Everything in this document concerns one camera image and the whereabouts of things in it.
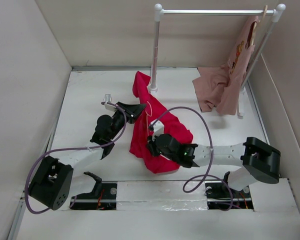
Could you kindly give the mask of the pink wire hanger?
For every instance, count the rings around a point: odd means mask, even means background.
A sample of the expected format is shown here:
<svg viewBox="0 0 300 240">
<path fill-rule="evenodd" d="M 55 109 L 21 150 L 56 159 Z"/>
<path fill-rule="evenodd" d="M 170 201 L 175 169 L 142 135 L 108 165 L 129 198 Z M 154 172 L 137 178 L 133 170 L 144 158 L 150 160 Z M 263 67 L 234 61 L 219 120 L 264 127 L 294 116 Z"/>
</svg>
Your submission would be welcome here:
<svg viewBox="0 0 300 240">
<path fill-rule="evenodd" d="M 146 123 L 147 126 L 149 126 L 151 122 L 151 117 L 153 115 L 152 105 L 149 101 L 146 102 L 145 114 L 146 114 Z"/>
</svg>

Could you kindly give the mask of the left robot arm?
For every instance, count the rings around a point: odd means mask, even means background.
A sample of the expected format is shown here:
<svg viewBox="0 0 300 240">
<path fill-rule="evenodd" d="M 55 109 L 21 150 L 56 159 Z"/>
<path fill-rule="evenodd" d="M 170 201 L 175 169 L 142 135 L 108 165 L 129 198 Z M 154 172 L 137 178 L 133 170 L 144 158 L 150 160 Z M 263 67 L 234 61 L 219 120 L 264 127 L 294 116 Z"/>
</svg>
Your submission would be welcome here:
<svg viewBox="0 0 300 240">
<path fill-rule="evenodd" d="M 102 179 L 88 171 L 88 166 L 107 157 L 115 142 L 123 135 L 127 124 L 134 124 L 145 110 L 145 104 L 125 104 L 102 102 L 102 105 L 114 114 L 104 114 L 96 121 L 94 133 L 87 146 L 68 147 L 69 153 L 53 157 L 61 149 L 50 150 L 41 155 L 31 167 L 24 188 L 24 200 L 32 214 L 29 198 L 56 211 L 70 198 L 73 206 L 79 197 L 98 198 L 102 195 Z"/>
</svg>

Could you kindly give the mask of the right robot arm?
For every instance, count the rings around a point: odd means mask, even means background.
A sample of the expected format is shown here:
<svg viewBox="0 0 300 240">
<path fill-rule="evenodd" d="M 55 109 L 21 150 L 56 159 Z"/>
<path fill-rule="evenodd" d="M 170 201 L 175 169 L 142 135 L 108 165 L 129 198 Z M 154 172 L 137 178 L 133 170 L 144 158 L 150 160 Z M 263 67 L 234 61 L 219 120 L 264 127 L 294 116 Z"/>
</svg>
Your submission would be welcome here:
<svg viewBox="0 0 300 240">
<path fill-rule="evenodd" d="M 256 137 L 248 137 L 244 143 L 236 145 L 210 147 L 180 143 L 170 134 L 161 134 L 150 136 L 146 147 L 152 156 L 163 156 L 184 168 L 239 167 L 224 175 L 221 191 L 227 197 L 256 182 L 279 183 L 281 152 Z"/>
</svg>

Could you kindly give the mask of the pink shirt on floor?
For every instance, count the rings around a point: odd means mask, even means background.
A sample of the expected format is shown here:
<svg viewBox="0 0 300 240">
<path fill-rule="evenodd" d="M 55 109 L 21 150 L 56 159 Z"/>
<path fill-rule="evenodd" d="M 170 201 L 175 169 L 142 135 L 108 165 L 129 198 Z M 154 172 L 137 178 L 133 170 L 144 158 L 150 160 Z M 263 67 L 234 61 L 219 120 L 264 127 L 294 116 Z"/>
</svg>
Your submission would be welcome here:
<svg viewBox="0 0 300 240">
<path fill-rule="evenodd" d="M 229 83 L 229 68 L 199 67 L 200 76 L 192 81 L 201 112 L 211 112 L 221 102 L 225 87 Z"/>
</svg>

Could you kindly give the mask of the hanging pink printed shirt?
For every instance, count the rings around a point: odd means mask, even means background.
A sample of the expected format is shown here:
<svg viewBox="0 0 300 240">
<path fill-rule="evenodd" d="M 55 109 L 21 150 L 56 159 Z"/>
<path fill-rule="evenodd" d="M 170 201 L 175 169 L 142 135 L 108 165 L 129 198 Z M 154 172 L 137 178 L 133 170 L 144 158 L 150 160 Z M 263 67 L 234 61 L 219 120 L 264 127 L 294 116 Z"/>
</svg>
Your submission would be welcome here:
<svg viewBox="0 0 300 240">
<path fill-rule="evenodd" d="M 237 112 L 241 85 L 246 76 L 248 64 L 255 49 L 258 16 L 250 16 L 245 22 L 227 60 L 228 83 L 221 95 L 216 111 L 221 115 L 235 115 Z"/>
</svg>

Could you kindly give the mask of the wooden hanger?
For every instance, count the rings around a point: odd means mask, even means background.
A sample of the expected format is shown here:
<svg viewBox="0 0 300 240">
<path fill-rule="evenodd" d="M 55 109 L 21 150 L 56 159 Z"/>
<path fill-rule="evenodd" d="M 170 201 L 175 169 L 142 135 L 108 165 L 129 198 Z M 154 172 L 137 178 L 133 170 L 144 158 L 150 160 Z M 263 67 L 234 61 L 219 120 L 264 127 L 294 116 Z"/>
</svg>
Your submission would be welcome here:
<svg viewBox="0 0 300 240">
<path fill-rule="evenodd" d="M 266 4 L 263 8 L 263 14 L 262 14 L 261 19 L 258 22 L 256 22 L 256 21 L 254 22 L 253 29 L 252 29 L 252 32 L 251 32 L 251 39 L 250 39 L 250 42 L 249 42 L 250 46 L 255 44 L 257 31 L 263 25 L 263 21 L 266 17 L 267 10 L 268 10 L 268 5 Z"/>
</svg>

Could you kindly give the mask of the white clothes rack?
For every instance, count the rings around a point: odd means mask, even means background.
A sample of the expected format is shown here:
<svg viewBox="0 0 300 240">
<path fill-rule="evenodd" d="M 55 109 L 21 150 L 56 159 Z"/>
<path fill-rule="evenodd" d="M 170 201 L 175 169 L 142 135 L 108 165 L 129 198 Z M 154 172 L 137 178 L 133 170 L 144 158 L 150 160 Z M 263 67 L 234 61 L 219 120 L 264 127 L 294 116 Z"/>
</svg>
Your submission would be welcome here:
<svg viewBox="0 0 300 240">
<path fill-rule="evenodd" d="M 245 114 L 244 112 L 244 95 L 246 93 L 246 83 L 248 78 L 250 77 L 253 68 L 262 53 L 262 50 L 267 42 L 274 26 L 280 20 L 284 10 L 286 9 L 285 4 L 278 4 L 277 7 L 273 10 L 267 10 L 265 19 L 262 23 L 262 26 L 258 29 L 254 41 L 254 52 L 252 53 L 244 80 L 241 84 L 238 106 L 236 110 L 236 114 L 240 118 L 242 118 Z M 211 16 L 257 16 L 260 20 L 263 15 L 263 10 L 166 10 L 163 9 L 162 5 L 157 3 L 154 6 L 154 46 L 153 46 L 153 61 L 151 65 L 151 75 L 150 75 L 150 84 L 148 86 L 148 90 L 150 93 L 156 93 L 158 91 L 158 87 L 156 84 L 157 78 L 157 65 L 158 65 L 158 49 L 159 49 L 159 32 L 160 32 L 160 21 L 161 17 L 164 15 L 211 15 Z"/>
</svg>

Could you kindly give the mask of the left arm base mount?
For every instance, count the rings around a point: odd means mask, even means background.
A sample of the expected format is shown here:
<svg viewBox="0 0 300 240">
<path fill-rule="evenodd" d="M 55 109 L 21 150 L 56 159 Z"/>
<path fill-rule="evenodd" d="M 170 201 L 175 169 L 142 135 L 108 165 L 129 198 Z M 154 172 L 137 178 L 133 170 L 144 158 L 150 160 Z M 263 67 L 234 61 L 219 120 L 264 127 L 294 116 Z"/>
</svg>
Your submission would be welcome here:
<svg viewBox="0 0 300 240">
<path fill-rule="evenodd" d="M 116 210 L 117 193 L 116 181 L 103 181 L 94 173 L 85 171 L 71 183 L 69 208 L 71 210 Z"/>
</svg>

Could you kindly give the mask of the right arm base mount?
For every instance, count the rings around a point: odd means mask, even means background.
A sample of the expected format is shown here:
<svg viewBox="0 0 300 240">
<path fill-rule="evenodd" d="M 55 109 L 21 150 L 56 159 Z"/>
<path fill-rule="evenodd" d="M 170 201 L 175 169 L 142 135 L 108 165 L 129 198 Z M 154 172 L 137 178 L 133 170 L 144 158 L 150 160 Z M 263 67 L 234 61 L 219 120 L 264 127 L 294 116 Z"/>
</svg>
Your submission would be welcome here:
<svg viewBox="0 0 300 240">
<path fill-rule="evenodd" d="M 226 211 L 231 210 L 253 210 L 254 205 L 249 186 L 237 191 L 230 189 L 232 196 L 227 187 L 220 180 L 208 180 L 205 183 L 205 192 L 207 208 L 209 210 Z"/>
</svg>

